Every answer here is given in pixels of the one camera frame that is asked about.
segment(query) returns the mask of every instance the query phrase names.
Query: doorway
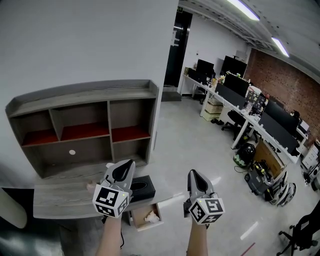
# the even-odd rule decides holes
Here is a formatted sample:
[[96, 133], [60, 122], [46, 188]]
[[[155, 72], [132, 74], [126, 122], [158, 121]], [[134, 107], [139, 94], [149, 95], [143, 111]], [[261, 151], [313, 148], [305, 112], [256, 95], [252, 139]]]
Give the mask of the doorway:
[[170, 52], [164, 78], [164, 87], [172, 88], [174, 92], [177, 91], [179, 85], [191, 20], [192, 14], [185, 12], [181, 7], [178, 7], [172, 31]]

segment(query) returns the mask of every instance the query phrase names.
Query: led light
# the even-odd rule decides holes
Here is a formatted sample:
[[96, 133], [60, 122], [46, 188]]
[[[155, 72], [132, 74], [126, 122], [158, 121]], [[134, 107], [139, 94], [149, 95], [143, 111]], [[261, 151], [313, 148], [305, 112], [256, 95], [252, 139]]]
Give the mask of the led light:
[[274, 37], [271, 37], [272, 40], [275, 42], [276, 46], [278, 46], [278, 48], [280, 49], [280, 51], [283, 53], [283, 55], [289, 57], [289, 54], [287, 53], [286, 49], [284, 48], [284, 46], [282, 45], [282, 43], [279, 41], [279, 39], [276, 39]]
[[259, 17], [239, 0], [227, 0], [229, 3], [237, 7], [241, 12], [247, 15], [251, 20], [259, 21]]

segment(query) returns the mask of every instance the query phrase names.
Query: wooden shelf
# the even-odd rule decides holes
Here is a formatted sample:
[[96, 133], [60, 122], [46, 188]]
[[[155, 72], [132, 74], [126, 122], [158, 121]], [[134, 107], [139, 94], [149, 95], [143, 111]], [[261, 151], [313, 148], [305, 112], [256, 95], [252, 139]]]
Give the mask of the wooden shelf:
[[38, 130], [28, 132], [23, 140], [22, 146], [35, 146], [57, 142], [58, 138], [54, 129]]
[[109, 136], [108, 125], [101, 122], [95, 122], [64, 127], [62, 131], [61, 141], [105, 136]]
[[150, 134], [140, 126], [115, 128], [111, 130], [112, 142], [120, 143], [150, 138]]
[[156, 93], [149, 88], [114, 89], [114, 90], [90, 90], [76, 92], [68, 95], [58, 95], [20, 104], [10, 117], [17, 117], [28, 113], [46, 110], [49, 108], [60, 108], [86, 103], [106, 102], [109, 100], [131, 100], [131, 99], [155, 99]]

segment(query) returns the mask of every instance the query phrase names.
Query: white cabinet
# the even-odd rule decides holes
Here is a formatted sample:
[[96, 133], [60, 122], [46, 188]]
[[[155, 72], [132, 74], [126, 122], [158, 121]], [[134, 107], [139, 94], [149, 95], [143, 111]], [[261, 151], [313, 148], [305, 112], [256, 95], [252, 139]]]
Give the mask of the white cabinet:
[[308, 153], [305, 155], [305, 157], [302, 160], [303, 165], [309, 169], [312, 166], [315, 166], [318, 163], [318, 154], [319, 150], [317, 147], [313, 144]]

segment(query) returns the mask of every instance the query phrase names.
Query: gray floor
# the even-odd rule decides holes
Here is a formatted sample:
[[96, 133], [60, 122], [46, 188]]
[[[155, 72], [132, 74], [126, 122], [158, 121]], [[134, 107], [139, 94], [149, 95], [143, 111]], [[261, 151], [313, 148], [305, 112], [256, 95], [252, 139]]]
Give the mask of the gray floor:
[[[138, 170], [165, 177], [175, 197], [160, 204], [164, 224], [137, 232], [123, 223], [125, 244], [122, 255], [184, 256], [188, 246], [191, 220], [183, 218], [183, 202], [187, 199], [187, 174], [196, 169], [215, 184], [223, 199], [226, 213], [207, 231], [211, 256], [241, 256], [253, 243], [246, 256], [273, 256], [286, 241], [280, 230], [310, 213], [320, 194], [306, 186], [300, 165], [289, 165], [289, 182], [297, 185], [297, 193], [285, 207], [276, 207], [251, 193], [242, 173], [234, 171], [232, 134], [199, 116], [198, 101], [183, 98], [180, 102], [162, 102], [154, 163]], [[99, 218], [78, 221], [79, 238], [85, 256], [95, 254], [102, 235]], [[314, 255], [315, 248], [296, 251], [295, 255]]]

